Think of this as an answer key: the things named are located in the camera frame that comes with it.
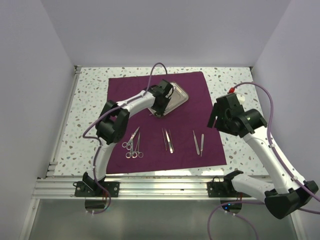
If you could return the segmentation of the steel ring-handled scissors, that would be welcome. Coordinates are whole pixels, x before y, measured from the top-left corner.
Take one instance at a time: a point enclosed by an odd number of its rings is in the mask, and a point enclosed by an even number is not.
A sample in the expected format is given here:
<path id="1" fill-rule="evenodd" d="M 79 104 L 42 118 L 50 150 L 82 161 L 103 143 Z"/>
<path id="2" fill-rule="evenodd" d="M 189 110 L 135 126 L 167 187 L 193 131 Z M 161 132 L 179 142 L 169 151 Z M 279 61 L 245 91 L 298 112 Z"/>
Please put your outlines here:
<path id="1" fill-rule="evenodd" d="M 134 144 L 133 144 L 133 142 L 130 142 L 130 143 L 127 145 L 126 149 L 128 150 L 128 152 L 125 154 L 125 157 L 126 157 L 127 159 L 129 159 L 129 158 L 135 158 L 136 152 L 134 151 Z"/>

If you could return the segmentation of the steel forceps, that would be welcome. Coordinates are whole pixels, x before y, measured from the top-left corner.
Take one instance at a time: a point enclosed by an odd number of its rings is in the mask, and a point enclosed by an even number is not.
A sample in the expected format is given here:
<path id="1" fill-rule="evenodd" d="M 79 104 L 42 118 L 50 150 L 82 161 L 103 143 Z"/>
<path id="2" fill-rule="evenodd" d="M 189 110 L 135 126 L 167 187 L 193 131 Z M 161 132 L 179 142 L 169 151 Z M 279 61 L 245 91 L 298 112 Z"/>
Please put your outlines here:
<path id="1" fill-rule="evenodd" d="M 165 150 L 167 151 L 168 150 L 168 139 L 167 139 L 166 131 L 164 128 L 162 128 L 162 134 L 163 134 Z"/>

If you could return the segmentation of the steel instrument tray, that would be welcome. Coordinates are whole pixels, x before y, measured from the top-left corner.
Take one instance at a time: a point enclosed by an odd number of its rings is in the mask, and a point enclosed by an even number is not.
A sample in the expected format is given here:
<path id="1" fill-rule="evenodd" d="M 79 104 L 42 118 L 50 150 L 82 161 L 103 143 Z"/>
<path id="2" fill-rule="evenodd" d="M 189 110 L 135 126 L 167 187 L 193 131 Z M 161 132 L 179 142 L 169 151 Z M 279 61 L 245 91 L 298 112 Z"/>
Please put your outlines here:
<path id="1" fill-rule="evenodd" d="M 165 96 L 169 99 L 169 102 L 163 111 L 163 115 L 160 115 L 152 108 L 147 108 L 150 111 L 150 115 L 154 115 L 157 118 L 162 118 L 188 101 L 188 93 L 179 84 L 174 81 L 170 82 L 170 84 L 172 85 L 172 89 Z"/>

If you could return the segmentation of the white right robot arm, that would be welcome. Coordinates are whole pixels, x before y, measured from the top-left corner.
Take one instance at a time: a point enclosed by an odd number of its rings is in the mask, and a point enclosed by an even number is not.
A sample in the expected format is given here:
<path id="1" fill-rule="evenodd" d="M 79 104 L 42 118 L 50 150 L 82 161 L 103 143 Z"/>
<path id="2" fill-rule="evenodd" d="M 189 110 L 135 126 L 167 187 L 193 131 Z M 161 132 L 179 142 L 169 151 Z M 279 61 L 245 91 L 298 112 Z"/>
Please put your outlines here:
<path id="1" fill-rule="evenodd" d="M 250 177 L 235 170 L 222 181 L 209 181 L 209 197 L 233 197 L 238 193 L 264 203 L 277 219 L 283 219 L 305 206 L 319 190 L 313 181 L 307 181 L 288 161 L 272 137 L 268 124 L 256 109 L 245 111 L 238 96 L 229 93 L 216 99 L 207 126 L 242 138 L 255 152 L 272 182 Z"/>

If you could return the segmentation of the steel ring-handled hemostat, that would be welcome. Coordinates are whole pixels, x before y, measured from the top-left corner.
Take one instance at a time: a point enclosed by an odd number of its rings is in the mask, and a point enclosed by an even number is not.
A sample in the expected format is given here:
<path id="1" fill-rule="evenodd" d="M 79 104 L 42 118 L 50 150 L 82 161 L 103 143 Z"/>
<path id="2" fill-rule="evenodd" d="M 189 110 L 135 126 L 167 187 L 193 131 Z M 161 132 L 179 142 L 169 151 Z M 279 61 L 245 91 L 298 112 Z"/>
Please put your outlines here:
<path id="1" fill-rule="evenodd" d="M 144 154 L 140 151 L 140 140 L 141 140 L 141 134 L 138 134 L 138 139 L 137 139 L 137 143 L 135 146 L 135 150 L 133 152 L 132 157 L 135 158 L 142 158 L 144 156 Z"/>

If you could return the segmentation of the steel angled ring scissors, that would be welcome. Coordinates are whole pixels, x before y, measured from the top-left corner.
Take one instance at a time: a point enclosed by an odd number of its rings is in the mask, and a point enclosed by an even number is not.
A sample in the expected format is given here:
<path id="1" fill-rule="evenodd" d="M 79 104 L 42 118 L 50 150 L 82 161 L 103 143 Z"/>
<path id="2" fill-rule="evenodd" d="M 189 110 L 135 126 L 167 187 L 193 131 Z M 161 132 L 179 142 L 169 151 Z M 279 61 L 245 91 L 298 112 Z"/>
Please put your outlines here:
<path id="1" fill-rule="evenodd" d="M 126 149 L 128 149 L 128 150 L 131 148 L 130 145 L 131 145 L 131 143 L 133 142 L 136 134 L 139 132 L 139 129 L 140 129 L 140 127 L 138 127 L 138 128 L 134 131 L 134 133 L 131 134 L 131 137 L 129 138 L 129 140 L 128 140 L 127 142 L 123 142 L 123 143 L 122 143 L 121 146 L 122 146 L 123 148 L 126 148 Z"/>

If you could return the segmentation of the steel wide tweezers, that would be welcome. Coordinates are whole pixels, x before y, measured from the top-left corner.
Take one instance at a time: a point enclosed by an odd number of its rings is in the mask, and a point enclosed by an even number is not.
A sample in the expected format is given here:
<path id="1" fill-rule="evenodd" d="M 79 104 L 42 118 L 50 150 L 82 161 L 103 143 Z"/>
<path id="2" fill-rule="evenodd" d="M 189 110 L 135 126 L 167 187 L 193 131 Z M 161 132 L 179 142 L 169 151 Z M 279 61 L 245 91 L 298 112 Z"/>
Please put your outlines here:
<path id="1" fill-rule="evenodd" d="M 174 146 L 173 146 L 173 142 L 172 142 L 172 136 L 171 136 L 170 131 L 165 130 L 165 135 L 166 135 L 167 144 L 168 144 L 168 147 L 169 147 L 169 152 L 171 154 L 173 154 L 175 150 L 174 150 Z"/>

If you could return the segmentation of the steel scalpel handle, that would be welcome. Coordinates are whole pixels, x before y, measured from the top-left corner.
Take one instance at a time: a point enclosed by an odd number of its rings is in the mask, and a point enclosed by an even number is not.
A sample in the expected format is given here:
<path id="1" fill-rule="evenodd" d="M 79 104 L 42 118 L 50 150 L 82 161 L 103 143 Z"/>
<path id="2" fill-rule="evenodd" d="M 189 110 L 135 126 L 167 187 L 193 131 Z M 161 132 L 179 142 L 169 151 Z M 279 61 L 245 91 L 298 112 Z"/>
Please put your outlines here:
<path id="1" fill-rule="evenodd" d="M 204 139 L 205 139 L 205 134 L 201 134 L 201 143 L 200 143 L 200 156 L 203 156 L 203 149 L 204 149 Z"/>
<path id="2" fill-rule="evenodd" d="M 193 132 L 193 139 L 194 139 L 196 153 L 197 153 L 197 155 L 200 155 L 200 149 L 199 149 L 199 145 L 198 145 L 198 141 L 197 141 L 197 137 L 196 137 L 195 131 L 193 130 L 192 132 Z"/>

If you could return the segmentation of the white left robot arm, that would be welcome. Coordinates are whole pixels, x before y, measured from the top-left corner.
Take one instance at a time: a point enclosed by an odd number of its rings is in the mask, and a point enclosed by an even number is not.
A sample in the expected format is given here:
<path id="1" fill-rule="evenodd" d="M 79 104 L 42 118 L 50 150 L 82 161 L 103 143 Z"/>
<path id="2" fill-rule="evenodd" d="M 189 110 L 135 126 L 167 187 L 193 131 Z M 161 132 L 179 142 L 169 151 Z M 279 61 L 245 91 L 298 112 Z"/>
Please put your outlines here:
<path id="1" fill-rule="evenodd" d="M 91 170 L 82 177 L 87 192 L 96 197 L 107 190 L 102 180 L 106 176 L 114 147 L 125 136 L 129 119 L 145 109 L 152 109 L 162 117 L 173 92 L 173 85 L 163 79 L 159 84 L 148 85 L 130 98 L 118 102 L 109 100 L 105 103 L 99 118 L 82 135 L 85 139 L 98 140 Z"/>

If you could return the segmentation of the purple surgical cloth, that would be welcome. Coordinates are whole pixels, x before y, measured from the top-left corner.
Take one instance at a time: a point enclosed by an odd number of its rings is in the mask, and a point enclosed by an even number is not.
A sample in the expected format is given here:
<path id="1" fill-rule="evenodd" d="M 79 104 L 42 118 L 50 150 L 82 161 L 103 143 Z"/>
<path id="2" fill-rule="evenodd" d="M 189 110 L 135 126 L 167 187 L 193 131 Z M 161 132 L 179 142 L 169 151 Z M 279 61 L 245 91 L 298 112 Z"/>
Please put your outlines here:
<path id="1" fill-rule="evenodd" d="M 202 72 L 187 72 L 168 75 L 154 75 L 151 84 L 161 80 L 176 82 L 189 95 L 187 102 L 177 109 L 157 118 L 145 109 L 132 116 L 121 143 L 126 142 L 139 128 L 139 149 L 142 158 L 126 158 L 127 150 L 117 143 L 108 162 L 107 174 L 153 172 L 201 167 L 214 167 L 226 164 L 220 133 L 207 124 L 213 108 L 212 99 Z M 162 128 L 170 131 L 174 153 L 165 149 Z M 197 155 L 193 131 L 201 149 L 201 135 L 204 134 L 203 153 Z"/>

